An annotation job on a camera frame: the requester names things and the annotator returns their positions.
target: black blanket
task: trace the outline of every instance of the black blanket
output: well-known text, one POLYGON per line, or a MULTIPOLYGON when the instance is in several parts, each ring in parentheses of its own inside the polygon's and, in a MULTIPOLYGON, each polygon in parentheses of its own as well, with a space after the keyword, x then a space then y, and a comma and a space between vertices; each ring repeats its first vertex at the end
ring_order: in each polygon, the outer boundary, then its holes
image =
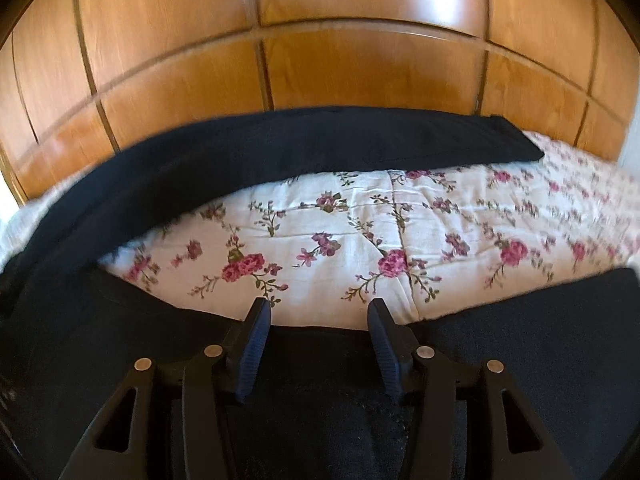
MULTIPOLYGON (((0 276, 0 372, 17 393, 8 426, 37 478, 57 478, 135 359, 189 358, 236 323, 175 309, 106 274, 92 264, 102 254, 258 182, 540 156, 503 120, 393 113, 287 112, 182 128, 123 152, 51 209, 0 276)), ((412 328, 454 360, 503 361, 580 479, 599 478, 636 434, 640 286, 632 270, 412 328)), ((367 333, 274 327, 254 392, 227 414, 242 478, 394 479, 412 410, 385 397, 367 333)), ((464 448, 458 435, 456 478, 464 448)))

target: metal rivet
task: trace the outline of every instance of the metal rivet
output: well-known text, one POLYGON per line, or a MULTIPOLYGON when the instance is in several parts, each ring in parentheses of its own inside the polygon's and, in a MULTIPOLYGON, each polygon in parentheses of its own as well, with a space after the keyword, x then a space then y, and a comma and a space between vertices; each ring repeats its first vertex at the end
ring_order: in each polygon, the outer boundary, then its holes
POLYGON ((430 346, 418 346, 418 349, 415 351, 418 354, 418 357, 423 359, 431 359, 434 355, 436 355, 436 351, 430 346))
POLYGON ((141 357, 136 361, 133 367, 139 372, 149 370, 149 368, 151 368, 151 359, 149 359, 148 357, 141 357))
POLYGON ((504 365, 498 361, 498 359, 491 359, 490 361, 487 361, 486 367, 494 374, 499 374, 504 370, 504 365))
POLYGON ((219 357, 222 355, 222 346, 209 345, 204 349, 204 355, 207 357, 219 357))

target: white bedspread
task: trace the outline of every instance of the white bedspread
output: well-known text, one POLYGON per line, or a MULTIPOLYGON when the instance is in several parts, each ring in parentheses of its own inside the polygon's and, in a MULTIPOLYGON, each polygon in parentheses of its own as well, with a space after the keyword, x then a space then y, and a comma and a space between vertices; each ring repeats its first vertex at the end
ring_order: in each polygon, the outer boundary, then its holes
POLYGON ((243 189, 105 257, 177 307, 275 324, 364 329, 433 318, 624 266, 640 250, 640 187, 612 164, 527 135, 536 163, 313 174, 243 189))

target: black mount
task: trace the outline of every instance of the black mount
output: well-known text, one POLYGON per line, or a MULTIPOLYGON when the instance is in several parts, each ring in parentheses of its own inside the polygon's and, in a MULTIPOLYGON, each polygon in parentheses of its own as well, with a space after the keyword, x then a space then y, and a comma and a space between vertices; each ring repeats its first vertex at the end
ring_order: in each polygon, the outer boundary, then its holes
POLYGON ((242 402, 253 389, 270 325, 269 301, 257 298, 243 323, 189 361, 136 361, 84 432, 60 480, 152 480, 179 470, 187 480, 235 478, 218 406, 242 402), (184 454, 176 457, 167 451, 166 428, 172 400, 179 398, 184 454))
POLYGON ((401 480, 450 480, 456 400, 467 405, 466 480, 573 480, 574 475, 500 361, 459 364, 369 303, 369 334, 386 392, 418 405, 401 480))

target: wooden headboard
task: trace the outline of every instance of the wooden headboard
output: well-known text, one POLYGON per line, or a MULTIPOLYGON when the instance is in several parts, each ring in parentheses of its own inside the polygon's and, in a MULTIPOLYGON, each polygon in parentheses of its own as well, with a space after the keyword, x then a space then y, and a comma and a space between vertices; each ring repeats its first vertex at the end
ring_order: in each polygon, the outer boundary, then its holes
POLYGON ((638 73, 604 0, 33 0, 0 162, 24 200, 180 124, 331 104, 502 114, 615 160, 638 73))

